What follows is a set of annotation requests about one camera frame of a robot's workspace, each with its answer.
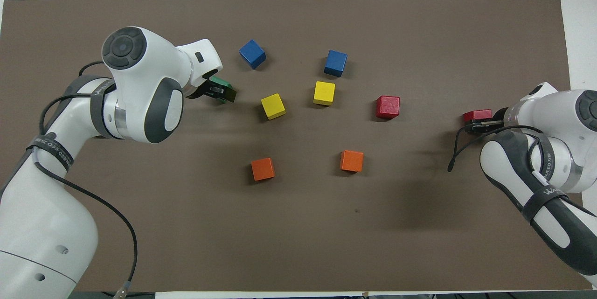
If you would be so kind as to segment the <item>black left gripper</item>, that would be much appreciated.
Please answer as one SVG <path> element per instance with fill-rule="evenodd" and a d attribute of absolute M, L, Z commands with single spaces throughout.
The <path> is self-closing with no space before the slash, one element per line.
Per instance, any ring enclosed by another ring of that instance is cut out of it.
<path fill-rule="evenodd" d="M 209 97 L 217 99 L 220 102 L 226 102 L 227 86 L 219 83 L 211 83 L 211 76 L 204 77 L 204 82 L 195 88 L 190 94 L 186 95 L 188 99 L 197 99 L 206 93 Z"/>

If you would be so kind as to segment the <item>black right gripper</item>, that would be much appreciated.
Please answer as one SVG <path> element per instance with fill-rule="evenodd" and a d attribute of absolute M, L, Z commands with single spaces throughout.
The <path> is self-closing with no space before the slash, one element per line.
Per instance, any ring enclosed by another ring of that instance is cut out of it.
<path fill-rule="evenodd" d="M 505 127 L 504 120 L 508 110 L 508 107 L 497 110 L 490 120 L 467 121 L 465 123 L 465 132 L 468 134 L 483 134 Z"/>

